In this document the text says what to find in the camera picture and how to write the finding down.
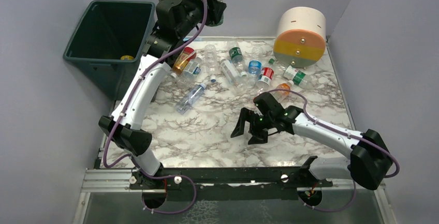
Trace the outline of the clear bottle grey blue label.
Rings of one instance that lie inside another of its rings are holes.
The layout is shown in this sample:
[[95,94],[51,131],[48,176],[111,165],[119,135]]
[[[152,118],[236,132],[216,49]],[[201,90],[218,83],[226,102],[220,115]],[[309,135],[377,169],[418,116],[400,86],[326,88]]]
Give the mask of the clear bottle grey blue label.
[[188,62],[180,76],[177,78],[177,86],[181,89],[186,89],[195,82],[197,76],[201,71],[202,59],[196,57]]

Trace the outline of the orange juice bottle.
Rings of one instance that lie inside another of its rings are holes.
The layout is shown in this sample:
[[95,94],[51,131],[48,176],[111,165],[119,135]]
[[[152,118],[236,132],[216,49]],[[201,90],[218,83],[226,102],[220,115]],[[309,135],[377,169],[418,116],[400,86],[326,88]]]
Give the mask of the orange juice bottle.
[[272,91],[270,94],[275,98],[277,102],[282,102],[288,97],[289,91],[291,90],[293,84],[294,83],[292,80],[289,80],[286,83],[279,84],[275,88],[275,91]]

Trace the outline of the yellow juice bottle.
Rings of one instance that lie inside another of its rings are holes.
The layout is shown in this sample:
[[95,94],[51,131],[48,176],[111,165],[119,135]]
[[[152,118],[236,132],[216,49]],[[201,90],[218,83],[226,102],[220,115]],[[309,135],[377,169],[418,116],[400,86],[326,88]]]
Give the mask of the yellow juice bottle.
[[123,61],[132,61],[132,60],[134,60],[134,57],[133,57],[133,56],[130,56],[130,55],[123,55],[123,56],[120,57],[120,60],[123,60]]

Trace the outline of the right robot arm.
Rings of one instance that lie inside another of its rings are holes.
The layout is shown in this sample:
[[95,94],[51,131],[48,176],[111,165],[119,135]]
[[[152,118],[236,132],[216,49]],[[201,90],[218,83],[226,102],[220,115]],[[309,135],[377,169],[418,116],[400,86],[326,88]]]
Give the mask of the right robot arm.
[[312,180],[352,179],[363,188],[376,190],[392,165],[396,164],[381,135],[368,129],[359,132],[322,121],[305,108],[282,105],[268,92],[254,98],[256,113],[242,108],[231,137],[244,134],[249,123],[251,138],[248,144],[265,144],[269,130],[287,132],[317,141],[342,154],[338,158],[313,158],[304,168]]

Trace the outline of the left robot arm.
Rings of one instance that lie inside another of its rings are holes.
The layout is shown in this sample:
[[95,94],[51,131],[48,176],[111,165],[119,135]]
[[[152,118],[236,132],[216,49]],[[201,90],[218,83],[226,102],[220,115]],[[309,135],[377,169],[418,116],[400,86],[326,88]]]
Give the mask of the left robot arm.
[[156,6],[157,21],[142,49],[133,80],[110,116],[102,116],[99,127],[107,135],[102,156],[105,168],[114,167],[107,162],[110,142],[126,151],[137,168],[154,176],[161,167],[150,145],[152,135],[141,129],[145,113],[156,91],[171,71],[177,56],[190,41],[184,38],[204,25],[219,25],[226,4],[219,0],[159,0]]

